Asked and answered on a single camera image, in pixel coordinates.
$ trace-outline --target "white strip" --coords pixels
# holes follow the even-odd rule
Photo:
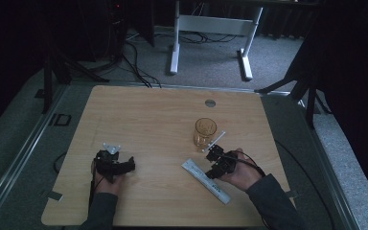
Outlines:
[[[223,135],[225,135],[225,131],[223,131],[219,137],[217,137],[217,139],[215,139],[213,142],[211,142],[211,144],[208,144],[208,146],[202,150],[202,152],[207,151],[211,146],[213,146]]]
[[[252,20],[192,16],[180,14],[180,31],[202,32],[222,35],[249,35]]]
[[[186,171],[193,175],[201,184],[203,184],[211,193],[213,193],[222,203],[227,204],[231,197],[224,192],[214,180],[208,178],[202,169],[192,160],[188,159],[181,165]]]

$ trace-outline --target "small round object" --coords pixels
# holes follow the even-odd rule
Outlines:
[[[214,100],[208,99],[207,101],[205,101],[205,105],[207,105],[208,107],[215,107],[215,105],[217,104],[215,103]]]

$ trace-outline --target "sleeve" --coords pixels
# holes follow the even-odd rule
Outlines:
[[[112,229],[118,197],[113,194],[94,194],[87,220],[79,230],[106,230]]]
[[[272,174],[250,186],[246,193],[270,229],[307,229]]]

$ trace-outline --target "table top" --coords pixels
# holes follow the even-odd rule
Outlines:
[[[215,106],[206,105],[214,100]],[[120,226],[263,226],[246,193],[215,180],[231,196],[223,204],[181,165],[193,159],[205,172],[212,163],[193,144],[196,120],[213,119],[226,134],[225,152],[243,148],[285,191],[286,175],[260,96],[200,89],[95,86],[42,215],[46,225],[80,225],[87,217],[90,166],[103,143],[121,145],[120,162],[133,156],[114,218]]]

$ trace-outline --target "white stand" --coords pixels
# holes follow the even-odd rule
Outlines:
[[[175,20],[174,20],[174,45],[172,48],[172,65],[171,73],[177,74],[178,56],[180,53],[180,44],[178,43],[178,35],[180,31],[203,32],[223,35],[247,35],[246,45],[244,49],[240,49],[241,63],[245,77],[252,80],[252,71],[250,69],[248,54],[250,46],[253,42],[256,30],[259,25],[259,19],[263,8],[259,8],[259,12],[253,20],[239,20],[230,18],[217,18],[205,16],[180,15],[180,1],[175,2]]]

